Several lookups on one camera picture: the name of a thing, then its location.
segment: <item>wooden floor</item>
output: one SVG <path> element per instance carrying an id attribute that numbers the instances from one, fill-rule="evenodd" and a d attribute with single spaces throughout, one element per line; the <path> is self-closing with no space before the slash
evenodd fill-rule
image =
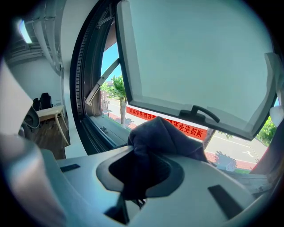
<path id="1" fill-rule="evenodd" d="M 67 131 L 62 118 L 58 117 L 58 120 L 65 137 L 70 143 L 69 132 Z M 39 148 L 52 151 L 55 159 L 65 159 L 64 147 L 66 147 L 67 144 L 60 134 L 54 118 L 41 122 L 40 128 L 33 129 L 30 139 L 35 142 Z"/>

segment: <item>red banner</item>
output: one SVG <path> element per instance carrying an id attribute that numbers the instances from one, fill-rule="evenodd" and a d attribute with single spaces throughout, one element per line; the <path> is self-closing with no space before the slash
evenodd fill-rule
<path id="1" fill-rule="evenodd" d="M 128 106 L 126 107 L 126 112 L 131 114 L 131 115 L 134 115 L 136 117 L 148 120 L 148 121 L 150 121 L 150 120 L 152 120 L 156 117 L 155 115 L 152 115 L 152 114 L 149 114 L 149 113 L 147 114 L 145 112 L 132 109 Z M 169 119 L 166 119 L 166 120 L 169 123 L 171 123 L 174 127 L 176 127 L 178 130 L 182 131 L 187 136 L 194 137 L 194 138 L 197 138 L 199 140 L 204 140 L 205 137 L 206 137 L 207 130 L 205 130 L 205 129 L 200 129 L 198 127 L 186 125 L 186 124 L 183 124 L 183 123 L 180 123 L 180 122 L 177 122 L 177 121 L 173 121 L 173 120 L 169 120 Z"/>

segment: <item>desk leg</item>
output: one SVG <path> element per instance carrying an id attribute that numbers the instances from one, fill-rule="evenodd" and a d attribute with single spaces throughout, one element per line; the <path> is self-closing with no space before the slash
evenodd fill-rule
<path id="1" fill-rule="evenodd" d="M 57 124 L 57 126 L 58 126 L 58 128 L 59 128 L 59 131 L 60 131 L 61 135 L 63 136 L 63 139 L 64 139 L 65 142 L 69 145 L 69 143 L 68 143 L 68 141 L 67 141 L 67 139 L 66 139 L 66 137 L 65 137 L 65 135 L 64 135 L 64 133 L 63 133 L 63 131 L 62 131 L 62 128 L 61 128 L 61 126 L 60 126 L 60 123 L 59 123 L 59 121 L 58 121 L 57 114 L 55 115 L 55 121 L 56 121 L 56 124 Z"/>
<path id="2" fill-rule="evenodd" d="M 68 130 L 68 127 L 67 127 L 66 122 L 65 122 L 65 120 L 64 120 L 63 111 L 61 111 L 60 114 L 61 114 L 62 120 L 63 120 L 63 122 L 64 122 L 64 125 L 65 125 L 66 129 Z"/>

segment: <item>white desk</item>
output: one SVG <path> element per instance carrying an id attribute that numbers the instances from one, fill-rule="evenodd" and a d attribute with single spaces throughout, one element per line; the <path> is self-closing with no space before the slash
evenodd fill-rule
<path id="1" fill-rule="evenodd" d="M 60 126 L 60 123 L 59 123 L 58 117 L 57 117 L 58 114 L 61 115 L 62 120 L 64 122 L 64 125 L 65 125 L 66 129 L 68 130 L 68 127 L 66 125 L 66 122 L 65 122 L 64 116 L 63 116 L 63 108 L 64 108 L 64 106 L 55 106 L 55 107 L 52 107 L 52 108 L 39 110 L 36 113 L 39 116 L 39 118 L 42 118 L 42 117 L 45 117 L 45 116 L 50 116 L 50 118 L 54 117 L 55 121 L 56 121 L 56 124 L 57 124 L 57 126 L 59 128 L 59 131 L 60 131 L 61 135 L 63 136 L 63 139 L 69 145 L 69 143 L 68 143 L 68 141 L 67 141 L 67 139 L 66 139 L 66 137 L 65 137 L 65 135 L 64 135 L 64 133 L 62 131 L 62 128 Z"/>

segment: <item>road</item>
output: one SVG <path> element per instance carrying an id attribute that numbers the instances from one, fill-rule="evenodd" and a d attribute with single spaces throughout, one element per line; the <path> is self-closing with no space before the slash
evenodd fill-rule
<path id="1" fill-rule="evenodd" d="M 118 100 L 110 99 L 108 108 L 110 113 L 120 118 L 120 105 Z M 140 125 L 146 121 L 147 120 L 126 113 L 127 126 L 130 124 Z M 239 161 L 256 163 L 257 159 L 263 156 L 266 147 L 256 139 L 252 141 L 246 141 L 237 137 L 227 139 L 224 134 L 216 132 L 205 151 L 213 154 L 220 154 L 218 152 L 221 152 Z"/>

